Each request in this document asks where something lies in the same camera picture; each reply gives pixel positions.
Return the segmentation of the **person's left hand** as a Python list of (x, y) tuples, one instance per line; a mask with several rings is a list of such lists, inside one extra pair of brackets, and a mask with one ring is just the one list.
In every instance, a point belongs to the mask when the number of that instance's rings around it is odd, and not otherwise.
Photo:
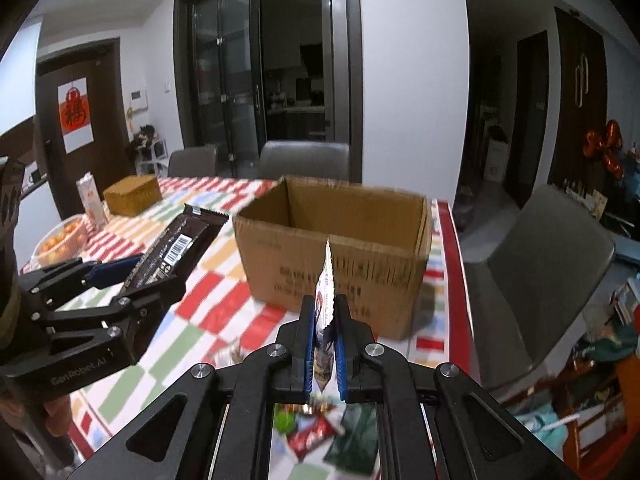
[[(72, 404), (70, 396), (61, 396), (58, 399), (43, 405), (47, 412), (44, 424), (53, 437), (63, 437), (70, 430), (73, 421)], [(0, 399), (1, 416), (14, 430), (24, 434), (26, 411), (25, 405), (14, 399), (9, 393), (2, 393)]]

